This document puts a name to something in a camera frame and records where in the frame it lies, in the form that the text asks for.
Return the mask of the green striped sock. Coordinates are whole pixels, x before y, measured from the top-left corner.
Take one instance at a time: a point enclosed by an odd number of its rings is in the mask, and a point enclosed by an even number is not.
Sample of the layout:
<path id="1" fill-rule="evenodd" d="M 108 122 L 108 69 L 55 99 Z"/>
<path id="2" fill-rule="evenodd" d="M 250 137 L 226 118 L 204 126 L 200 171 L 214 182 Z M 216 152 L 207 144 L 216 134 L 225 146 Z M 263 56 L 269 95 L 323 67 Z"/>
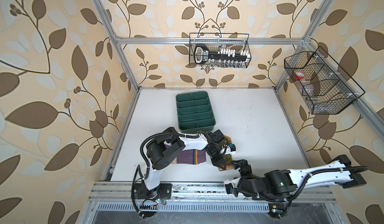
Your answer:
<path id="1" fill-rule="evenodd" d="M 233 159 L 233 155 L 236 154 L 236 153 L 232 154 L 232 155 L 231 154 L 226 154 L 227 147 L 228 147 L 228 145 L 230 143 L 232 143 L 231 138 L 228 137 L 228 136 L 224 136 L 224 139 L 218 144 L 219 145 L 220 154 L 223 156 L 224 160 L 226 161 L 226 171 L 233 169 L 233 167 L 231 165 L 231 161 Z"/>

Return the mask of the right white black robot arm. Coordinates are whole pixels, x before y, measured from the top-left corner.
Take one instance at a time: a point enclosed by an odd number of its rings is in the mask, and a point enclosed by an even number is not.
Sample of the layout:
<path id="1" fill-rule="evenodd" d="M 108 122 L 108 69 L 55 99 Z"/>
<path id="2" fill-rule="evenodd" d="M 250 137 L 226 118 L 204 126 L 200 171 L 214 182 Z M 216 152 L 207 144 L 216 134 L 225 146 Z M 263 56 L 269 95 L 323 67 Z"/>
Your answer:
<path id="1" fill-rule="evenodd" d="M 239 178 L 224 181 L 226 192 L 237 197 L 243 194 L 255 201 L 269 203 L 268 215 L 282 219 L 305 188 L 340 185 L 342 188 L 359 187 L 366 184 L 361 173 L 367 166 L 352 166 L 346 155 L 337 156 L 330 163 L 309 169 L 274 170 L 259 177 L 252 172 L 246 160 L 231 161 L 240 173 Z"/>

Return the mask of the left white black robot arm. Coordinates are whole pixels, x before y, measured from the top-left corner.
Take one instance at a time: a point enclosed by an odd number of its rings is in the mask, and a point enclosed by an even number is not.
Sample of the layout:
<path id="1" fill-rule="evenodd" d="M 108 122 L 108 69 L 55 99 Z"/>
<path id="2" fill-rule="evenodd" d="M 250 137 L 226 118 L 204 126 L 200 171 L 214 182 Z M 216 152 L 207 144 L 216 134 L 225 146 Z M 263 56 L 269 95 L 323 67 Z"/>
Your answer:
<path id="1" fill-rule="evenodd" d="M 183 134 L 169 127 L 161 133 L 146 138 L 140 146 L 140 154 L 146 164 L 143 174 L 137 165 L 131 185 L 131 201 L 137 214 L 150 217 L 149 209 L 157 207 L 171 197 L 171 184 L 161 184 L 163 169 L 168 167 L 183 151 L 204 151 L 213 166 L 224 171 L 229 161 L 226 156 L 236 153 L 236 146 L 220 130 L 196 134 Z"/>

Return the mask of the purple striped sock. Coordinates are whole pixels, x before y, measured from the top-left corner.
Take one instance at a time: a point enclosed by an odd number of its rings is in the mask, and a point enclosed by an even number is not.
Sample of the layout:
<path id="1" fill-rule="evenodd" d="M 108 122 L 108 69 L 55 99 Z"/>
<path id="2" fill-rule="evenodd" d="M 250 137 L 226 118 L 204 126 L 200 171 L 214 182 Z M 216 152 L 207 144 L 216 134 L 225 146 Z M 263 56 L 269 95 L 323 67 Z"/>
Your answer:
<path id="1" fill-rule="evenodd" d="M 169 156 L 171 154 L 177 154 L 171 164 L 186 164 L 186 165 L 198 165 L 201 163 L 205 163 L 207 161 L 206 151 L 204 150 L 185 150 L 180 151 L 180 147 L 176 146 L 173 148 L 173 145 L 168 143 L 165 144 L 166 151 L 165 156 Z"/>

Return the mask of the green plastic divided tray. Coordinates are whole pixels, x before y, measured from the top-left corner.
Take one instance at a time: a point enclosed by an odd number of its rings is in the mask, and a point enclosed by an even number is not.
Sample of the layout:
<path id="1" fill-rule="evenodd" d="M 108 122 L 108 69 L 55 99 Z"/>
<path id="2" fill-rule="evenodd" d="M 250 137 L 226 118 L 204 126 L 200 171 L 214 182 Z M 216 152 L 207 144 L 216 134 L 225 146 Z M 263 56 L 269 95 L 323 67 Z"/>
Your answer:
<path id="1" fill-rule="evenodd" d="M 182 133 L 211 132 L 216 119 L 206 91 L 176 95 L 178 126 Z"/>

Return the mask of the black socket set holder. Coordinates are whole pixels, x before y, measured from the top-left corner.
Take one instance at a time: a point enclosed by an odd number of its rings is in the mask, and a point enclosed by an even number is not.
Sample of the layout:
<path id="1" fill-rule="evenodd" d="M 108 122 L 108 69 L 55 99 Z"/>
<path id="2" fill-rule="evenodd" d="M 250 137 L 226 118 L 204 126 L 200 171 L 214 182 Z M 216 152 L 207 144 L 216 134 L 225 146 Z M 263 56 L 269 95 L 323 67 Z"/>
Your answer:
<path id="1" fill-rule="evenodd" d="M 248 50 L 241 50 L 237 52 L 235 49 L 226 49 L 226 48 L 209 48 L 207 45 L 198 44 L 193 49 L 191 56 L 196 64 L 215 64 L 219 61 L 233 61 L 234 63 L 238 62 L 240 64 L 247 64 L 251 61 L 251 54 Z"/>

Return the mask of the red capped clear container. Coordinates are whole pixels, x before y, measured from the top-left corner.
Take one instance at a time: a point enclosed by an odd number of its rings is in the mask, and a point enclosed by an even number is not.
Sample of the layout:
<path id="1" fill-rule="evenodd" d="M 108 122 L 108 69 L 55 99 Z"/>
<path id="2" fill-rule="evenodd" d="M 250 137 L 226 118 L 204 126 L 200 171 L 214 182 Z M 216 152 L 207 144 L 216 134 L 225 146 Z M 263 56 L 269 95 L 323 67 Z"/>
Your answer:
<path id="1" fill-rule="evenodd" d="M 306 74 L 303 72 L 295 71 L 293 74 L 293 80 L 296 82 L 300 82 L 303 85 L 307 84 L 308 81 L 305 79 Z"/>

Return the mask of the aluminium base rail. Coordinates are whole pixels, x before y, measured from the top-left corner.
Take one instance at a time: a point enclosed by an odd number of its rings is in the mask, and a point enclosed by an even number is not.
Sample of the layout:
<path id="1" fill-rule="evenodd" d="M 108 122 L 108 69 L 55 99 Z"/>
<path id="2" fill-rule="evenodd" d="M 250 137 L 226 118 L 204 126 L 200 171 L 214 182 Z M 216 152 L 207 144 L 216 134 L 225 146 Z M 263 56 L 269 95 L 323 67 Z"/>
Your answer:
<path id="1" fill-rule="evenodd" d="M 95 182 L 88 201 L 130 201 L 131 182 Z M 155 195 L 166 201 L 176 202 L 262 202 L 261 199 L 229 195 L 222 183 L 218 182 L 172 182 L 172 188 Z M 330 187 L 305 189 L 293 201 L 294 203 L 335 204 L 336 197 Z"/>

